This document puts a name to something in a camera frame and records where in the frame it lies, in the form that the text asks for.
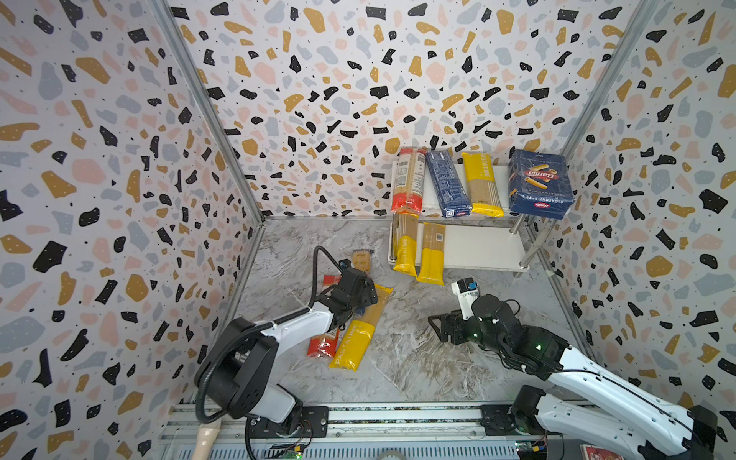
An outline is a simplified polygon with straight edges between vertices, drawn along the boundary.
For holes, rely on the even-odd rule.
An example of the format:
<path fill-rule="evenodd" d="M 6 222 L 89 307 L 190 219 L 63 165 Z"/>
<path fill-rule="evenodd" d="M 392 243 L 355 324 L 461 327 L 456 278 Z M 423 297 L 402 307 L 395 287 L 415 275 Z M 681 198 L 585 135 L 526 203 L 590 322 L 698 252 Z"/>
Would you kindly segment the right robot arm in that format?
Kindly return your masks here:
<path fill-rule="evenodd" d="M 577 406 L 532 385 L 519 389 L 496 430 L 558 433 L 588 441 L 626 459 L 711 459 L 718 418 L 704 406 L 686 408 L 624 381 L 567 340 L 521 323 L 494 295 L 463 297 L 461 307 L 427 320 L 443 343 L 471 343 L 495 353 L 514 371 L 567 389 L 588 401 Z"/>

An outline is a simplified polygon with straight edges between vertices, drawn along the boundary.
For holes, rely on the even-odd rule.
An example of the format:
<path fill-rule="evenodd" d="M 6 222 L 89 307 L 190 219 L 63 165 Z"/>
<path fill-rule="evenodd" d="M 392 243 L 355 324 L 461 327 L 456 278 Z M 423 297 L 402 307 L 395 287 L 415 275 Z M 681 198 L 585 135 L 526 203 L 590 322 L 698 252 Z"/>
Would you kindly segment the blue Barilla pasta box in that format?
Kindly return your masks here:
<path fill-rule="evenodd" d="M 518 149 L 508 172 L 513 213 L 562 220 L 575 201 L 567 161 L 561 155 Z"/>

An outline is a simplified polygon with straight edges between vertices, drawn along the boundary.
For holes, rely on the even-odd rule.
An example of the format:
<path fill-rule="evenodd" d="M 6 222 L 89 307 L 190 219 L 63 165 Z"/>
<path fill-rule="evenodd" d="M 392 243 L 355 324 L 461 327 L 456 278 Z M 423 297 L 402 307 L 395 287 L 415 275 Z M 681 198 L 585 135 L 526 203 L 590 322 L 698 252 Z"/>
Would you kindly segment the blue spaghetti box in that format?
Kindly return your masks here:
<path fill-rule="evenodd" d="M 429 151 L 427 166 L 442 216 L 446 219 L 469 216 L 472 204 L 450 154 L 447 151 Z"/>

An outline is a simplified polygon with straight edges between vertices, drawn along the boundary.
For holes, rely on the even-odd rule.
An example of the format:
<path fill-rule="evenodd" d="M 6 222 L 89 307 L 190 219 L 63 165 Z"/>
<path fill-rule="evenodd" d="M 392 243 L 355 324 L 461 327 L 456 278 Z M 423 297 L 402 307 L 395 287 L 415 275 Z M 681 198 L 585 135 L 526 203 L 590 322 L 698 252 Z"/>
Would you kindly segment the yellow pasta bag with barcode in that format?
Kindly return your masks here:
<path fill-rule="evenodd" d="M 352 320 L 329 365 L 330 368 L 358 371 L 393 293 L 393 289 L 389 287 L 377 286 L 376 290 L 378 302 L 367 307 L 362 315 Z"/>

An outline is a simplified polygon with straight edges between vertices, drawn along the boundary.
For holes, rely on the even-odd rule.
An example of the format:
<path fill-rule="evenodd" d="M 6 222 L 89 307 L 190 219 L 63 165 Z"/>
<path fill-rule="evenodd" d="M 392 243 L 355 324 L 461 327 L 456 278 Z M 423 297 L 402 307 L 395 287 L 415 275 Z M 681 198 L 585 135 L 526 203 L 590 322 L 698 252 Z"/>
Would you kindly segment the red clear spaghetti bag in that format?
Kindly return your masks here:
<path fill-rule="evenodd" d="M 421 215 L 426 166 L 427 151 L 425 149 L 401 149 L 393 182 L 391 203 L 393 212 Z"/>

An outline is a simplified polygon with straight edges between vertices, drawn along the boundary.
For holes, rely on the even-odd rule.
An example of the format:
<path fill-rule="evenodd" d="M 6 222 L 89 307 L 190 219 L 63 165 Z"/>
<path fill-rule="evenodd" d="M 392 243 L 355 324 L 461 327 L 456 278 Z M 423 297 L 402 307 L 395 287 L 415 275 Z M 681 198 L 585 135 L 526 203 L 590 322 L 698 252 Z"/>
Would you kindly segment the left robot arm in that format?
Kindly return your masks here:
<path fill-rule="evenodd" d="M 357 310 L 378 301 L 373 280 L 356 268 L 345 268 L 338 283 L 316 294 L 306 307 L 268 322 L 232 320 L 195 375 L 197 421 L 210 424 L 224 416 L 265 418 L 292 430 L 303 403 L 269 381 L 277 358 L 345 325 Z"/>

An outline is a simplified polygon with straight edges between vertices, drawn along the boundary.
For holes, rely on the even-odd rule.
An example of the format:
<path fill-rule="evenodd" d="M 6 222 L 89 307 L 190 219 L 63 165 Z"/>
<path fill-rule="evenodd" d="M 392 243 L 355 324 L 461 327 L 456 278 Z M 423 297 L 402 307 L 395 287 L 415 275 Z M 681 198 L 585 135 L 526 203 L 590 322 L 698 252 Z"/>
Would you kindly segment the yellow Pastatime spaghetti bag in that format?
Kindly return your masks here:
<path fill-rule="evenodd" d="M 489 218 L 503 218 L 492 157 L 486 153 L 462 153 L 471 211 Z"/>

